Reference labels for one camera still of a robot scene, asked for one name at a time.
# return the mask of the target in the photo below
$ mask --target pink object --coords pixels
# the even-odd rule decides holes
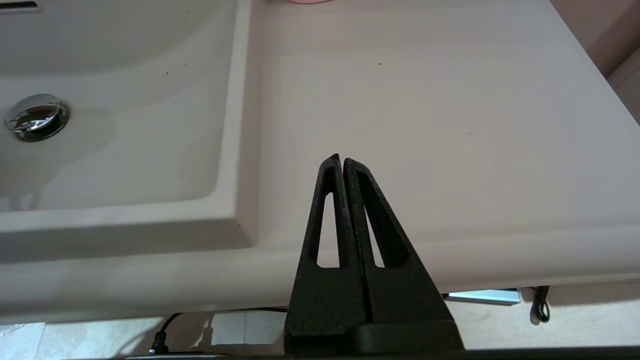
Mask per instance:
[[[317,3],[324,3],[331,0],[289,0],[289,1],[294,4],[317,4]]]

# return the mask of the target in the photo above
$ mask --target black coiled cable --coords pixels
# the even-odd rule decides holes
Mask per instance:
[[[548,322],[551,319],[549,304],[547,304],[548,286],[538,286],[533,289],[536,293],[533,296],[533,304],[531,305],[531,314],[540,322]]]

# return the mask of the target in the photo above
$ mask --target sink rim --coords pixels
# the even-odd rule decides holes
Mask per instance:
[[[0,235],[48,229],[234,218],[237,212],[236,193],[251,10],[252,0],[237,0],[218,178],[210,194],[200,199],[175,202],[0,213]]]

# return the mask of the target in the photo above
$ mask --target tile floor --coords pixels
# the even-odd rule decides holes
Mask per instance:
[[[640,345],[640,282],[551,287],[552,319],[534,325],[532,292],[496,306],[447,302],[465,346],[472,348]],[[146,354],[167,316],[29,324],[0,336],[0,360],[56,360]],[[188,313],[168,328],[172,351],[234,355],[282,353],[285,314],[265,311]]]

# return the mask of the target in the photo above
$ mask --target floor tile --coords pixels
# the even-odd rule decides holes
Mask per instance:
[[[163,318],[50,323],[45,326],[36,360],[93,359],[144,354],[148,333]]]
[[[0,360],[32,360],[35,357],[44,323],[30,323],[19,329],[1,328]]]

